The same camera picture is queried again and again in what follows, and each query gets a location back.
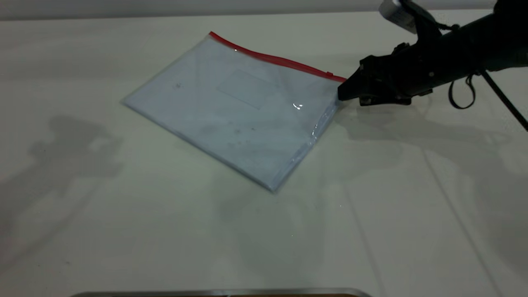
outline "black cable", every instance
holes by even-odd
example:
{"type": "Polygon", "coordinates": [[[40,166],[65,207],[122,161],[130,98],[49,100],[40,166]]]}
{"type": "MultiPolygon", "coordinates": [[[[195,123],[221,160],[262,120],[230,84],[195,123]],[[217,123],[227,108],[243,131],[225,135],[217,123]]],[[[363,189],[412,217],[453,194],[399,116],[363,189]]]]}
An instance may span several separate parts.
{"type": "Polygon", "coordinates": [[[480,70],[480,74],[484,77],[488,85],[495,91],[499,99],[506,105],[508,110],[512,113],[512,115],[517,119],[519,124],[523,126],[523,128],[528,132],[528,121],[524,118],[524,116],[515,108],[515,106],[510,102],[508,97],[501,91],[501,89],[498,87],[498,85],[493,81],[493,79],[489,76],[489,74],[486,72],[486,70],[480,70]]]}
{"type": "Polygon", "coordinates": [[[475,93],[475,87],[473,86],[473,75],[469,75],[466,78],[466,85],[470,88],[471,93],[473,94],[473,101],[468,106],[461,107],[460,105],[456,104],[455,100],[453,99],[453,85],[455,84],[455,81],[451,82],[451,86],[449,86],[449,103],[456,109],[466,109],[469,108],[475,103],[475,99],[477,98],[477,95],[475,93]]]}

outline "red zipper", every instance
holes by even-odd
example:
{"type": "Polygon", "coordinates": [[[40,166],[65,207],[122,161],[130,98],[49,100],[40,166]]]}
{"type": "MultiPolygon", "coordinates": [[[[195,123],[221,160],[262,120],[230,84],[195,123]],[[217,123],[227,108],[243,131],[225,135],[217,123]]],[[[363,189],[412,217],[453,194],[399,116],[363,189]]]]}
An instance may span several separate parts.
{"type": "Polygon", "coordinates": [[[259,59],[259,60],[262,60],[262,61],[265,61],[265,62],[268,62],[268,63],[272,63],[272,64],[275,64],[275,65],[296,69],[296,70],[299,70],[299,71],[310,73],[312,75],[317,75],[317,76],[320,76],[320,77],[324,77],[324,78],[335,80],[335,81],[339,81],[339,82],[344,82],[346,80],[346,78],[340,77],[340,76],[336,76],[336,75],[334,75],[331,72],[325,72],[325,71],[322,71],[322,70],[319,70],[319,69],[316,69],[316,68],[313,68],[313,67],[310,67],[308,65],[304,65],[304,64],[301,64],[301,63],[298,63],[298,62],[295,62],[295,61],[291,61],[291,60],[288,60],[288,59],[285,59],[285,58],[281,58],[281,57],[276,57],[274,55],[268,55],[268,54],[263,54],[263,53],[250,51],[250,50],[245,49],[243,47],[240,47],[240,46],[238,46],[238,45],[236,45],[236,44],[234,44],[234,43],[232,43],[230,41],[227,41],[224,38],[221,38],[220,36],[218,36],[214,32],[210,32],[209,35],[211,37],[213,37],[214,39],[216,39],[218,42],[220,42],[220,43],[222,43],[222,44],[224,44],[224,45],[226,45],[226,46],[228,46],[228,47],[230,47],[232,49],[235,49],[237,51],[241,51],[241,52],[243,52],[243,53],[245,53],[247,55],[252,56],[253,58],[256,58],[256,59],[259,59]]]}

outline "table surface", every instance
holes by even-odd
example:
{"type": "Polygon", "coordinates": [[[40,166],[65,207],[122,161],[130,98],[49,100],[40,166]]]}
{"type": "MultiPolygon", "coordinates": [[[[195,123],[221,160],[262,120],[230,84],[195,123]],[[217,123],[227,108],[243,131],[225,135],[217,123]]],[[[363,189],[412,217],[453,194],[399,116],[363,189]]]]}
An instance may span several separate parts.
{"type": "MultiPolygon", "coordinates": [[[[416,40],[375,12],[0,22],[0,295],[526,292],[528,137],[480,77],[468,110],[345,103],[272,194],[120,103],[211,30],[341,76],[416,40]]],[[[528,71],[492,76],[528,115],[528,71]]]]}

